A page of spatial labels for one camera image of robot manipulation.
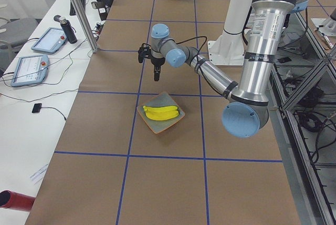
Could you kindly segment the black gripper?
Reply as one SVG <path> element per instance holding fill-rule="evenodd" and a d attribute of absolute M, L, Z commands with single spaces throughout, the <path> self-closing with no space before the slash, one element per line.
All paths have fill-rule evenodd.
<path fill-rule="evenodd" d="M 159 81 L 160 73 L 161 73 L 161 66 L 165 63 L 165 58 L 151 58 L 151 63 L 154 66 L 154 81 Z"/>

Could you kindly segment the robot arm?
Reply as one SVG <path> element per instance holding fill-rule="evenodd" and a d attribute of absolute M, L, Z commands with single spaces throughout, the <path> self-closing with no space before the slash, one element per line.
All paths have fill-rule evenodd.
<path fill-rule="evenodd" d="M 266 87 L 288 14 L 302 11 L 308 0 L 230 0 L 223 33 L 208 43 L 208 57 L 179 46 L 164 24 L 151 31 L 150 56 L 173 67 L 191 66 L 229 100 L 222 123 L 232 135 L 255 135 L 268 121 Z"/>

